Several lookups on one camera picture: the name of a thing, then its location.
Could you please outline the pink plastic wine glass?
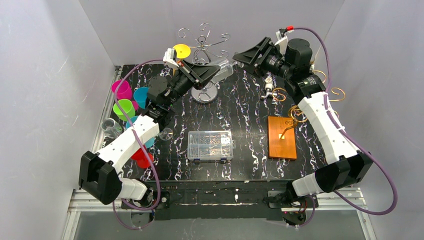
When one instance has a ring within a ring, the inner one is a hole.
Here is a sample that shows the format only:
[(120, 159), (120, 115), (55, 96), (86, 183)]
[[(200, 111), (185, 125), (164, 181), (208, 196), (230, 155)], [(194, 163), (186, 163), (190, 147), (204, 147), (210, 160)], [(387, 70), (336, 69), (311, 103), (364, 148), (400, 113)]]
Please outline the pink plastic wine glass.
[(111, 91), (116, 94), (118, 100), (127, 99), (132, 102), (135, 111), (138, 110), (139, 105), (133, 100), (133, 91), (128, 81), (117, 80), (111, 85)]

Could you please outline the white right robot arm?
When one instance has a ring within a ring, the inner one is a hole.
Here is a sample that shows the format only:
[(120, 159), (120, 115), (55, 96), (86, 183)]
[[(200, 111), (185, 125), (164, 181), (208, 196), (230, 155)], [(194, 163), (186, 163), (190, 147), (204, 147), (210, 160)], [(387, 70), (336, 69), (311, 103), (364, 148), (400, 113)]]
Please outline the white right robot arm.
[(270, 202), (285, 204), (357, 184), (373, 164), (344, 135), (345, 128), (331, 109), (326, 87), (313, 73), (310, 43), (302, 38), (288, 39), (287, 33), (293, 30), (292, 26), (280, 29), (276, 32), (276, 43), (265, 37), (254, 47), (233, 56), (255, 77), (271, 73), (284, 80), (285, 90), (307, 117), (324, 150), (326, 166), (288, 182), (285, 192), (269, 198)]

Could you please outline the yellow plastic wine glass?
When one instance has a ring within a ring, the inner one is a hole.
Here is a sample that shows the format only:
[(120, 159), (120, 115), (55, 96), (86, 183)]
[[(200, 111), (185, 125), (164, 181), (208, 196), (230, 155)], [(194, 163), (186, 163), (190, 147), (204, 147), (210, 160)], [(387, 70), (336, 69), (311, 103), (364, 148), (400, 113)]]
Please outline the yellow plastic wine glass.
[(179, 43), (173, 46), (177, 59), (185, 59), (191, 55), (191, 47), (186, 44)]

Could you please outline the clear glass wine glass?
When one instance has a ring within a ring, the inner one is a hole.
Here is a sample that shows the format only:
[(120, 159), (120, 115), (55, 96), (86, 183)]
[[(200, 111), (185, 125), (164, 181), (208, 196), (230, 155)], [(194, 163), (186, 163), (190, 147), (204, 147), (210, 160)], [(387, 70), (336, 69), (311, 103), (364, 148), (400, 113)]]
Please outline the clear glass wine glass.
[(116, 139), (123, 133), (122, 127), (113, 118), (104, 119), (100, 124), (100, 128), (105, 136), (110, 139)]
[(162, 140), (162, 141), (168, 141), (170, 139), (173, 138), (173, 130), (169, 127), (165, 127), (159, 134), (158, 137)]

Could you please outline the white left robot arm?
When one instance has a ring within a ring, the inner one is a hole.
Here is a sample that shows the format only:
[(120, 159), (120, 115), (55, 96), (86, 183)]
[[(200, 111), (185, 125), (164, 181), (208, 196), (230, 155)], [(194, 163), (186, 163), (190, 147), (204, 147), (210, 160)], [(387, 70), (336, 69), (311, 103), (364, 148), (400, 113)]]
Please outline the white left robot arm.
[(142, 200), (148, 187), (137, 179), (119, 176), (124, 164), (138, 150), (147, 157), (144, 143), (166, 128), (174, 115), (171, 106), (190, 89), (201, 90), (220, 71), (219, 65), (200, 65), (178, 60), (168, 48), (163, 62), (175, 70), (170, 79), (153, 77), (148, 83), (147, 106), (130, 128), (96, 152), (85, 152), (80, 161), (78, 185), (104, 205), (116, 199)]

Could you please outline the green plastic wine glass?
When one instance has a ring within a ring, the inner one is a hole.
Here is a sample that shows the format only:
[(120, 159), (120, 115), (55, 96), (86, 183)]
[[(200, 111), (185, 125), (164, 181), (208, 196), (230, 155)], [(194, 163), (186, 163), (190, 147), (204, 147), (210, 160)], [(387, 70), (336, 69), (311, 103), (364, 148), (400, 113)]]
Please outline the green plastic wine glass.
[(127, 122), (128, 118), (132, 118), (136, 115), (134, 105), (129, 99), (118, 100), (113, 104), (112, 110), (116, 116), (124, 122)]

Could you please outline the red plastic wine glass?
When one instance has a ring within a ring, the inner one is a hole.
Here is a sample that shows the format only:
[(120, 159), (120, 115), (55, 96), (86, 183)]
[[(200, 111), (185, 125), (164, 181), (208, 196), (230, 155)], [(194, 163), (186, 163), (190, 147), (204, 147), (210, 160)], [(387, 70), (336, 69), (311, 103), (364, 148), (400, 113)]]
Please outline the red plastic wine glass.
[(154, 162), (154, 157), (151, 153), (147, 153), (148, 157), (144, 154), (143, 150), (139, 148), (131, 157), (130, 159), (135, 161), (136, 165), (141, 169), (147, 169), (149, 168), (150, 162)]

